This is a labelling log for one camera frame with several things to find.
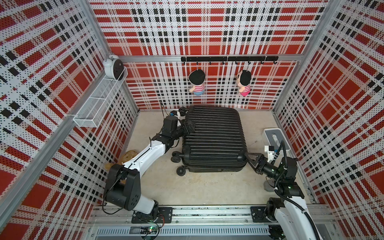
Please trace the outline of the black ribbed hard suitcase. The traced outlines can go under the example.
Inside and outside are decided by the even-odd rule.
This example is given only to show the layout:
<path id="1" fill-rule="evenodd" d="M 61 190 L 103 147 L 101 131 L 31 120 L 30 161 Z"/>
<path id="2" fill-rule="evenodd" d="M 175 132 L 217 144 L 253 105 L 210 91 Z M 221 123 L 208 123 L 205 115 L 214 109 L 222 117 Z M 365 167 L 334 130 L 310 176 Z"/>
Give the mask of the black ribbed hard suitcase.
<path id="1" fill-rule="evenodd" d="M 247 144 L 239 112 L 232 108 L 191 106 L 185 119 L 195 131 L 183 138 L 181 152 L 173 152 L 171 161 L 182 162 L 176 170 L 184 176 L 194 173 L 239 172 L 246 165 Z"/>

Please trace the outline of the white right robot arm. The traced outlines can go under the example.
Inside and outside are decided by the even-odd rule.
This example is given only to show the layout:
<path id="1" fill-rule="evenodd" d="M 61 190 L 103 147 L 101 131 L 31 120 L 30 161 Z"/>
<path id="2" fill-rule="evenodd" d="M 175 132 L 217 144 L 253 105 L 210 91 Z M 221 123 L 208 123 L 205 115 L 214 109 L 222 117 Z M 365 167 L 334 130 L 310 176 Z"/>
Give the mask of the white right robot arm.
<path id="1" fill-rule="evenodd" d="M 278 167 L 268 162 L 260 153 L 246 153 L 248 163 L 259 175 L 274 181 L 276 198 L 270 198 L 265 209 L 265 218 L 279 223 L 286 240 L 321 240 L 310 215 L 305 196 L 296 183 L 297 160 L 284 156 Z"/>

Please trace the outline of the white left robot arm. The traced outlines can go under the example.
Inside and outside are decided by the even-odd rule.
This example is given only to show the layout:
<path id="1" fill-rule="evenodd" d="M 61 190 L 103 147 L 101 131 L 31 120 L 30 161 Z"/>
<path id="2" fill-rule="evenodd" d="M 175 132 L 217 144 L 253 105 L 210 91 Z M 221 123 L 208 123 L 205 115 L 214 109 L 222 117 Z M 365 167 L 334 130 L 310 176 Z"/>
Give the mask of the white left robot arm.
<path id="1" fill-rule="evenodd" d="M 141 221 L 154 223 L 161 215 L 159 203 L 142 194 L 141 178 L 176 140 L 194 133 L 195 128 L 196 125 L 192 121 L 180 120 L 175 116 L 165 117 L 160 132 L 150 139 L 146 148 L 128 162 L 114 164 L 110 168 L 103 204 L 111 203 L 121 210 L 134 211 Z"/>

